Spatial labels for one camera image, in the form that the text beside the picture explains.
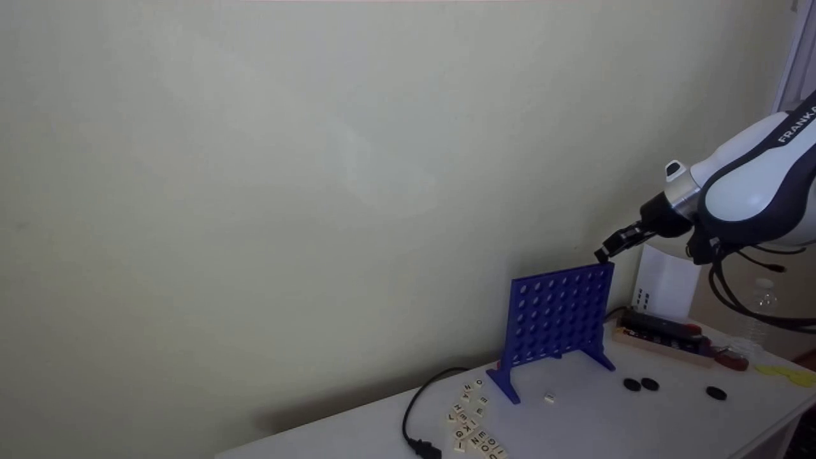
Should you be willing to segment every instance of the connect four board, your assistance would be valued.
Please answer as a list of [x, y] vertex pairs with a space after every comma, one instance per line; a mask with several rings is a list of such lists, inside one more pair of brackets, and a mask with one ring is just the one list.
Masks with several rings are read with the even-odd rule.
[[512, 366], [535, 360], [581, 349], [608, 370], [616, 370], [605, 353], [605, 310], [612, 272], [612, 261], [597, 261], [512, 281], [505, 352], [500, 365], [487, 370], [512, 403], [520, 403], [511, 379]]

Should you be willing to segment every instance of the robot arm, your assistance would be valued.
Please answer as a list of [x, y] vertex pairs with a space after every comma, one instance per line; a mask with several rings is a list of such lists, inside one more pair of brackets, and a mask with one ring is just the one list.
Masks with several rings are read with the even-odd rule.
[[691, 167], [665, 166], [665, 190], [641, 207], [641, 222], [616, 231], [595, 251], [609, 260], [654, 235], [693, 228], [693, 261], [716, 261], [750, 245], [801, 246], [816, 238], [816, 94], [775, 112]]

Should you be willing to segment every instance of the table surface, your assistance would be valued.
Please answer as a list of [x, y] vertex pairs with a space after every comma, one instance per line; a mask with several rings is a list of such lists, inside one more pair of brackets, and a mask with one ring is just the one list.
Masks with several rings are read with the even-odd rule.
[[[756, 370], [700, 366], [621, 340], [608, 340], [608, 353], [616, 372], [581, 352], [517, 366], [512, 383], [520, 404], [505, 399], [484, 366], [441, 379], [418, 399], [412, 432], [441, 446], [446, 459], [479, 456], [454, 451], [449, 409], [463, 403], [468, 383], [483, 379], [483, 431], [497, 439], [511, 459], [719, 459], [753, 451], [816, 403], [816, 390]], [[774, 353], [761, 353], [753, 365], [795, 366]], [[623, 376], [654, 376], [660, 390], [630, 391]], [[710, 398], [706, 385], [727, 390], [727, 399]], [[414, 459], [400, 439], [412, 395], [414, 390], [284, 431], [218, 459]]]

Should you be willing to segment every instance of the white table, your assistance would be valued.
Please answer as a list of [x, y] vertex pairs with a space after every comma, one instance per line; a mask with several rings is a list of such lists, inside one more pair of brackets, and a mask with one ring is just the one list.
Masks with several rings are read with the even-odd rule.
[[[449, 409], [465, 383], [483, 379], [487, 409], [483, 427], [505, 442], [511, 459], [723, 459], [775, 456], [816, 390], [761, 372], [697, 366], [646, 349], [608, 340], [617, 365], [608, 372], [581, 352], [543, 360], [512, 372], [524, 398], [512, 404], [483, 370], [436, 383], [414, 409], [412, 432], [444, 446], [446, 459], [483, 456], [454, 451]], [[761, 366], [793, 366], [764, 353]], [[654, 376], [658, 391], [630, 391], [623, 376]], [[727, 390], [713, 399], [705, 388]], [[400, 391], [278, 436], [232, 448], [218, 459], [414, 459], [400, 439], [412, 391]]]

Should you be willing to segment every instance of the white wall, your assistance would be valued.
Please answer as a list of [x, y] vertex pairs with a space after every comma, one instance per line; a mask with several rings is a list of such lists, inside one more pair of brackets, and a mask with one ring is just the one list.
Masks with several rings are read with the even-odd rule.
[[790, 20], [2, 3], [2, 456], [204, 456], [495, 352], [512, 275], [769, 108]]

